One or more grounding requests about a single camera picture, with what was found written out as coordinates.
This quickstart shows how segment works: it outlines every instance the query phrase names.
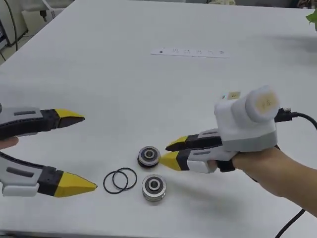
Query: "black rubber ring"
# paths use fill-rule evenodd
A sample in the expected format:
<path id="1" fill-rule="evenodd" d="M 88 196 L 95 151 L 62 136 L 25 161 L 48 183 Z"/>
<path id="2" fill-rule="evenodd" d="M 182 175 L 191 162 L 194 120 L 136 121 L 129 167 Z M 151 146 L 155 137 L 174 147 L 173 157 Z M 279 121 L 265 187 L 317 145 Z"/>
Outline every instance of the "black rubber ring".
<path id="1" fill-rule="evenodd" d="M 124 188 L 123 188 L 122 190 L 120 190 L 120 191 L 118 191 L 118 192 L 111 192 L 111 191 L 109 191 L 109 190 L 106 188 L 105 181 L 106 181 L 107 177 L 109 177 L 109 176 L 112 175 L 112 174 L 116 174 L 116 173 L 123 174 L 123 175 L 125 176 L 125 178 L 127 179 L 127 183 L 125 184 L 125 186 L 124 186 Z M 127 188 L 128 183 L 129 183 L 129 178 L 128 178 L 128 176 L 127 176 L 124 172 L 121 172 L 121 171 L 118 171 L 118 170 L 117 170 L 117 171 L 112 171 L 112 172 L 110 172 L 109 174 L 106 175 L 106 177 L 104 178 L 104 183 L 103 183 L 103 185 L 104 185 L 104 189 L 105 189 L 105 191 L 106 191 L 107 193 L 110 193 L 110 194 L 119 194 L 119 193 L 123 192 L 123 191 Z"/>
<path id="2" fill-rule="evenodd" d="M 129 170 L 129 171 L 131 171 L 132 173 L 134 173 L 134 176 L 135 176 L 135 182 L 130 186 L 130 187 L 119 187 L 118 185 L 116 185 L 115 184 L 115 182 L 114 182 L 114 176 L 116 175 L 116 173 L 118 172 L 121 172 L 122 170 Z M 113 183 L 113 185 L 116 187 L 116 188 L 118 188 L 118 189 L 121 189 L 121 190 L 123 190 L 123 191 L 126 191 L 126 190 L 130 190 L 131 188 L 133 188 L 136 184 L 137 184 L 137 181 L 138 181 L 138 176 L 137 176 L 137 173 L 133 170 L 133 169 L 131 169 L 131 168 L 127 168 L 127 167 L 123 167 L 123 168 L 121 168 L 121 169 L 118 169 L 115 173 L 113 173 L 113 175 L 112 175 L 112 183 Z"/>

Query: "yellow fingertip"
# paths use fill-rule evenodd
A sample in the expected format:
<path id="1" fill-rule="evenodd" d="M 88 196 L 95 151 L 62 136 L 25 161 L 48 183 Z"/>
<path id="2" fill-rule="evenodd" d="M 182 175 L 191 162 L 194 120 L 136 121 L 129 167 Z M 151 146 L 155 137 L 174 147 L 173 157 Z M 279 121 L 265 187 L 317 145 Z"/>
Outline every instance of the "yellow fingertip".
<path id="1" fill-rule="evenodd" d="M 96 188 L 96 184 L 78 175 L 64 172 L 55 191 L 54 197 L 74 196 L 77 194 L 94 191 Z"/>
<path id="2" fill-rule="evenodd" d="M 55 111 L 57 112 L 60 118 L 67 118 L 67 117 L 84 118 L 84 116 L 78 113 L 66 110 L 66 109 L 55 109 Z"/>
<path id="3" fill-rule="evenodd" d="M 180 142 L 185 142 L 187 137 L 188 137 L 187 135 L 186 136 L 181 136 L 177 140 L 174 140 L 173 142 L 171 142 L 168 146 L 171 146 L 173 144 L 180 143 Z"/>
<path id="4" fill-rule="evenodd" d="M 159 159 L 159 162 L 162 165 L 169 167 L 170 169 L 173 169 L 176 171 L 182 171 L 176 160 L 177 155 L 178 155 L 178 151 L 169 152 L 161 156 L 161 158 Z"/>

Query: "finger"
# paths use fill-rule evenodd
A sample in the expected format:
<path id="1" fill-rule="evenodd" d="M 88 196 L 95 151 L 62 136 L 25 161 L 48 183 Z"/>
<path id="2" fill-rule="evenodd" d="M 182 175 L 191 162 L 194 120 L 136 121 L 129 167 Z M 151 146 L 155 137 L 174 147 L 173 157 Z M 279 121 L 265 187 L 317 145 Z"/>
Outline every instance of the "finger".
<path id="1" fill-rule="evenodd" d="M 218 168 L 217 162 L 215 160 L 208 160 L 207 164 L 208 164 L 209 169 L 212 171 L 215 171 Z"/>
<path id="2" fill-rule="evenodd" d="M 19 142 L 18 137 L 12 137 L 12 138 L 9 138 L 9 139 L 2 140 L 2 141 L 0 141 L 0 149 L 5 149 L 5 148 L 8 148 L 8 147 L 14 146 L 18 142 Z"/>

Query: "black strap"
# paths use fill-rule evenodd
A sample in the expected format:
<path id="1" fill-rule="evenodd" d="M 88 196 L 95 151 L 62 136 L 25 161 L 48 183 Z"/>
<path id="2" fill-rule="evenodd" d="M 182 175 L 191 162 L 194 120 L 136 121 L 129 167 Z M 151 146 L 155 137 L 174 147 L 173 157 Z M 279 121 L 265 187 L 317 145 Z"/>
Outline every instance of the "black strap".
<path id="1" fill-rule="evenodd" d="M 233 166 L 232 160 L 229 160 L 229 161 L 216 160 L 216 163 L 222 173 L 234 171 L 236 169 Z"/>

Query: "table surface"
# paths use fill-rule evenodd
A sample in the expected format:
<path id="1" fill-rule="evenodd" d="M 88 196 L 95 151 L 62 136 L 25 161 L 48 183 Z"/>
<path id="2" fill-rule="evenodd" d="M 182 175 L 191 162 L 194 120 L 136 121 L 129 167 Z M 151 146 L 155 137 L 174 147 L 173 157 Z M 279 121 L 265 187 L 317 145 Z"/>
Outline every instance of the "table surface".
<path id="1" fill-rule="evenodd" d="M 239 171 L 151 171 L 140 148 L 165 146 L 216 127 L 222 93 L 271 85 L 284 107 L 317 118 L 317 32 L 309 10 L 125 0 L 77 0 L 0 67 L 4 106 L 67 108 L 86 121 L 23 137 L 5 150 L 99 185 L 69 198 L 1 197 L 0 230 L 162 238 L 272 238 L 300 208 L 276 198 Z M 153 56 L 179 47 L 224 50 L 229 59 Z M 280 147 L 317 167 L 317 133 L 295 119 L 278 125 Z M 121 167 L 138 174 L 134 189 L 103 190 Z M 167 194 L 145 201 L 141 182 L 160 174 Z M 316 237 L 305 214 L 285 234 Z"/>

